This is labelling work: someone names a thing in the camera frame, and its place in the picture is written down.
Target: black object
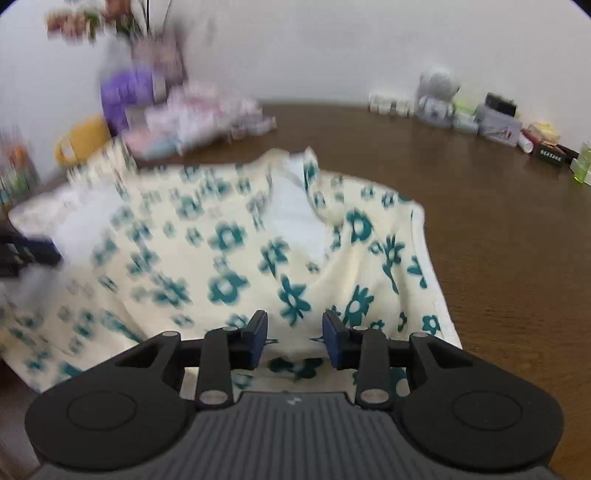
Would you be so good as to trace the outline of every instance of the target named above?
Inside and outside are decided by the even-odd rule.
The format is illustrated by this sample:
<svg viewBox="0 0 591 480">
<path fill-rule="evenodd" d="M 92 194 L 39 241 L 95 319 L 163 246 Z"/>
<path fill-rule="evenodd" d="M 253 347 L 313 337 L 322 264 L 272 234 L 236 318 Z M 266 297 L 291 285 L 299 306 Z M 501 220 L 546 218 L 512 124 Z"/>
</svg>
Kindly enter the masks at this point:
<svg viewBox="0 0 591 480">
<path fill-rule="evenodd" d="M 17 277 L 30 264 L 56 267 L 61 260 L 50 239 L 26 238 L 17 231 L 0 228 L 0 278 Z"/>
<path fill-rule="evenodd" d="M 335 368 L 358 369 L 357 407 L 343 393 L 234 404 L 230 370 L 255 368 L 266 334 L 262 311 L 203 340 L 164 332 L 48 390 L 25 419 L 44 462 L 31 478 L 556 479 L 563 418 L 544 391 L 426 333 L 388 340 L 330 310 L 324 342 Z M 189 366 L 194 401 L 178 396 Z M 405 400 L 392 366 L 407 367 Z"/>
<path fill-rule="evenodd" d="M 559 167 L 562 166 L 566 160 L 566 154 L 560 148 L 546 145 L 542 142 L 534 144 L 532 155 Z"/>
<path fill-rule="evenodd" d="M 506 100 L 500 95 L 494 93 L 488 93 L 484 104 L 488 108 L 492 108 L 497 112 L 504 113 L 505 115 L 515 116 L 517 111 L 517 105 L 513 103 L 513 100 Z"/>
<path fill-rule="evenodd" d="M 565 147 L 565 146 L 564 146 L 564 145 L 562 145 L 562 144 L 558 144 L 557 146 L 558 146 L 558 148 L 559 148 L 559 149 L 561 149 L 561 150 L 564 152 L 564 154 L 566 155 L 566 158 L 564 159 L 564 161 L 565 161 L 567 164 L 569 164 L 569 165 L 570 165 L 570 164 L 571 164 L 571 162 L 572 162 L 572 161 L 573 161 L 575 158 L 578 158 L 578 157 L 579 157 L 579 152 L 577 152 L 577 151 L 573 150 L 572 148 Z"/>
</svg>

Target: blue flower pattern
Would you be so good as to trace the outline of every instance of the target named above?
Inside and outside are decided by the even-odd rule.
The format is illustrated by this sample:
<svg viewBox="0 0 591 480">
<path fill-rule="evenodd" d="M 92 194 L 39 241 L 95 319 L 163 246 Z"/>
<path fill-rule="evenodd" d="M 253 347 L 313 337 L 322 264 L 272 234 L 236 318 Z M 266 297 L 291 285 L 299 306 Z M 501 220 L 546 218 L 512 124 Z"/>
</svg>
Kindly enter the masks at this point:
<svg viewBox="0 0 591 480">
<path fill-rule="evenodd" d="M 383 320 L 378 320 L 377 322 L 372 322 L 369 324 L 369 328 L 373 329 L 373 330 L 381 330 L 383 329 L 385 326 L 385 323 Z"/>
<path fill-rule="evenodd" d="M 321 192 L 315 192 L 313 198 L 314 208 L 316 208 L 316 210 L 326 207 L 326 201 L 324 199 L 324 195 L 322 195 Z"/>
<path fill-rule="evenodd" d="M 93 265 L 95 267 L 103 267 L 109 261 L 111 261 L 113 259 L 113 257 L 115 256 L 115 254 L 118 251 L 119 251 L 119 248 L 117 248 L 117 245 L 115 245 L 115 242 L 113 241 L 113 239 L 107 238 L 104 241 L 102 248 L 97 247 L 93 250 L 93 252 L 92 252 Z"/>
<path fill-rule="evenodd" d="M 435 335 L 437 332 L 441 332 L 439 326 L 439 319 L 436 315 L 425 315 L 423 317 L 423 332 L 428 332 L 431 335 Z"/>
<path fill-rule="evenodd" d="M 261 248 L 261 255 L 263 261 L 259 265 L 259 270 L 262 273 L 270 272 L 275 278 L 277 277 L 277 264 L 287 263 L 287 256 L 285 251 L 290 247 L 281 238 L 276 238 L 270 241 L 266 247 Z"/>
<path fill-rule="evenodd" d="M 201 203 L 189 195 L 180 196 L 177 203 L 177 215 L 181 220 L 196 220 L 204 213 Z"/>
<path fill-rule="evenodd" d="M 320 267 L 315 264 L 314 262 L 308 262 L 308 264 L 306 265 L 306 268 L 308 269 L 308 272 L 310 273 L 320 273 Z"/>
<path fill-rule="evenodd" d="M 371 200 L 375 197 L 375 188 L 373 185 L 367 185 L 361 189 L 361 198 Z"/>
<path fill-rule="evenodd" d="M 296 326 L 299 319 L 304 318 L 304 312 L 309 312 L 310 304 L 302 297 L 306 291 L 306 285 L 294 284 L 292 285 L 285 275 L 281 276 L 282 289 L 279 290 L 279 298 L 286 307 L 280 311 L 283 318 L 289 321 L 291 327 Z"/>
<path fill-rule="evenodd" d="M 274 358 L 267 364 L 267 368 L 273 373 L 289 372 L 294 374 L 295 380 L 302 380 L 314 378 L 316 376 L 316 369 L 320 367 L 324 360 L 321 358 L 306 358 L 303 362 L 295 365 L 283 357 Z"/>
<path fill-rule="evenodd" d="M 220 223 L 216 225 L 216 235 L 207 242 L 213 249 L 228 252 L 244 245 L 246 230 L 236 223 Z"/>
<path fill-rule="evenodd" d="M 254 376 L 251 374 L 232 372 L 232 385 L 234 385 L 239 390 L 246 390 L 252 385 L 253 378 Z"/>
<path fill-rule="evenodd" d="M 191 320 L 190 317 L 187 317 L 186 315 L 174 315 L 171 317 L 171 319 L 174 322 L 174 324 L 177 327 L 179 327 L 180 329 L 191 328 L 191 327 L 195 326 L 195 322 L 193 320 Z"/>
<path fill-rule="evenodd" d="M 187 291 L 187 282 L 183 278 L 173 281 L 164 275 L 155 275 L 152 282 L 157 286 L 151 292 L 152 301 L 155 305 L 172 305 L 179 309 L 186 303 L 192 303 Z"/>
<path fill-rule="evenodd" d="M 396 236 L 387 236 L 386 241 L 384 243 L 384 255 L 386 256 L 386 260 L 382 265 L 382 270 L 386 274 L 386 276 L 392 282 L 392 290 L 394 293 L 398 293 L 398 286 L 396 285 L 396 281 L 394 280 L 394 275 L 392 274 L 392 268 L 394 265 L 400 265 L 402 262 L 402 257 L 400 256 L 400 252 L 405 248 L 405 244 L 403 242 L 397 242 Z"/>
<path fill-rule="evenodd" d="M 384 210 L 389 209 L 391 206 L 394 205 L 394 193 L 393 192 L 386 192 L 382 195 L 382 206 Z"/>
<path fill-rule="evenodd" d="M 167 238 L 174 238 L 177 235 L 177 230 L 172 222 L 166 222 L 162 231 Z"/>
<path fill-rule="evenodd" d="M 398 317 L 397 330 L 399 332 L 402 332 L 402 330 L 404 330 L 404 327 L 406 326 L 407 322 L 408 322 L 408 319 L 407 319 L 406 315 L 404 314 L 404 312 L 400 312 L 400 316 Z"/>
<path fill-rule="evenodd" d="M 226 321 L 226 325 L 236 328 L 244 328 L 248 324 L 248 317 L 246 315 L 238 315 L 236 313 L 230 315 Z"/>
<path fill-rule="evenodd" d="M 98 282 L 104 288 L 108 288 L 113 293 L 117 293 L 119 291 L 119 287 L 117 286 L 117 284 L 106 275 L 99 277 Z"/>
<path fill-rule="evenodd" d="M 126 338 L 128 338 L 129 340 L 132 340 L 136 343 L 141 343 L 145 340 L 147 340 L 146 337 L 141 336 L 141 335 L 136 335 L 134 332 L 132 332 L 129 327 L 124 324 L 117 315 L 115 315 L 112 312 L 109 312 L 107 310 L 105 310 L 101 317 L 100 317 L 100 323 L 103 327 L 105 327 L 107 330 L 111 330 L 113 332 L 118 332 L 121 333 L 122 335 L 124 335 Z"/>
<path fill-rule="evenodd" d="M 251 181 L 249 179 L 240 179 L 236 184 L 238 193 L 248 195 L 251 192 Z"/>
<path fill-rule="evenodd" d="M 360 285 L 355 287 L 353 296 L 345 308 L 345 316 L 343 317 L 343 325 L 349 327 L 356 327 L 361 325 L 363 318 L 368 314 L 369 305 L 373 302 L 374 296 L 368 295 L 369 288 L 361 288 Z"/>
<path fill-rule="evenodd" d="M 413 255 L 411 257 L 411 260 L 413 261 L 413 264 L 407 268 L 407 272 L 410 273 L 411 275 L 417 275 L 417 276 L 421 277 L 421 281 L 418 283 L 418 285 L 422 289 L 427 288 L 427 282 L 425 281 L 425 277 L 423 276 L 423 271 L 421 270 L 421 266 L 418 264 L 417 256 Z"/>
<path fill-rule="evenodd" d="M 347 221 L 351 224 L 351 244 L 366 242 L 374 229 L 369 217 L 354 209 L 347 212 Z"/>
<path fill-rule="evenodd" d="M 342 246 L 343 225 L 335 225 L 333 227 L 333 242 L 330 245 L 330 250 L 338 250 Z"/>
<path fill-rule="evenodd" d="M 214 304 L 234 305 L 239 300 L 240 290 L 249 286 L 250 283 L 246 277 L 241 277 L 236 272 L 227 270 L 219 277 L 209 280 L 207 298 Z"/>
<path fill-rule="evenodd" d="M 136 276 L 152 271 L 152 267 L 160 261 L 156 252 L 142 248 L 139 253 L 131 254 L 131 263 L 127 264 L 129 275 Z"/>
<path fill-rule="evenodd" d="M 198 247 L 201 245 L 203 237 L 199 233 L 199 231 L 195 228 L 187 228 L 187 235 L 186 235 L 187 242 L 194 247 Z"/>
<path fill-rule="evenodd" d="M 135 219 L 134 213 L 127 205 L 119 207 L 117 212 L 111 217 L 111 225 L 117 230 L 123 225 L 129 225 Z"/>
<path fill-rule="evenodd" d="M 195 183 L 201 173 L 201 168 L 199 166 L 193 167 L 185 167 L 181 171 L 181 181 L 183 183 Z"/>
<path fill-rule="evenodd" d="M 144 240 L 152 240 L 152 233 L 144 222 L 134 222 L 127 231 L 127 237 L 135 244 L 143 244 Z"/>
</svg>

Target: gray box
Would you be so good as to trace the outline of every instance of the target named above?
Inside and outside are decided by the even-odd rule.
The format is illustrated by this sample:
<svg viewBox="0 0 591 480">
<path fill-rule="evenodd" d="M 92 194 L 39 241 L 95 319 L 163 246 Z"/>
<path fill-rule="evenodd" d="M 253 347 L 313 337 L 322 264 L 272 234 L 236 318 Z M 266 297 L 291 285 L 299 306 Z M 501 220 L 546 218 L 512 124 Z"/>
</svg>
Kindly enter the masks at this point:
<svg viewBox="0 0 591 480">
<path fill-rule="evenodd" d="M 479 135 L 505 145 L 517 146 L 522 125 L 516 118 L 481 103 L 476 108 L 476 122 L 479 125 Z"/>
</svg>

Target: brown table surface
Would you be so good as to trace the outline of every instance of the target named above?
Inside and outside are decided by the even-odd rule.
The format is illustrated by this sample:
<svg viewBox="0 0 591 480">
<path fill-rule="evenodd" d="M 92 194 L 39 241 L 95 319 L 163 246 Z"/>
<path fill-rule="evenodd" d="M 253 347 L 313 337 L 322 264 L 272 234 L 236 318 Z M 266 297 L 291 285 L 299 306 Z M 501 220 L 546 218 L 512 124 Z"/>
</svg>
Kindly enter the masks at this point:
<svg viewBox="0 0 591 480">
<path fill-rule="evenodd" d="M 182 163 L 311 146 L 321 168 L 420 202 L 464 348 L 558 399 L 566 429 L 551 466 L 567 479 L 591 478 L 591 186 L 567 166 L 412 119 L 326 105 L 268 105 L 265 113 L 277 116 L 277 132 L 216 144 Z"/>
</svg>

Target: cream cloth with blue flowers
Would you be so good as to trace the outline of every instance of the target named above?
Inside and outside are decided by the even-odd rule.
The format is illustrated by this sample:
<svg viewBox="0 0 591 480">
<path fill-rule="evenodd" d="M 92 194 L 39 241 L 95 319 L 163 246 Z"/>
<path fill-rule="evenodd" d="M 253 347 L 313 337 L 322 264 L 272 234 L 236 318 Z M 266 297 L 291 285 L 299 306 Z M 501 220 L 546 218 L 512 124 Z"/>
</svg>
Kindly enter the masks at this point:
<svg viewBox="0 0 591 480">
<path fill-rule="evenodd" d="M 109 175 L 125 203 L 79 281 L 43 312 L 6 306 L 9 365 L 42 391 L 164 330 L 202 338 L 244 326 L 263 309 L 269 331 L 260 367 L 233 372 L 236 391 L 352 393 L 354 372 L 332 370 L 322 343 L 326 309 L 346 326 L 393 339 L 416 331 L 443 338 L 439 286 L 427 283 L 415 246 L 413 215 L 422 218 L 422 208 L 389 188 L 320 171 L 307 150 L 303 188 L 332 231 L 318 262 L 265 225 L 274 174 L 289 174 L 287 157 L 271 151 L 223 174 L 187 167 L 137 176 L 122 174 L 130 162 L 119 161 Z M 395 386 L 403 379 L 392 369 Z"/>
</svg>

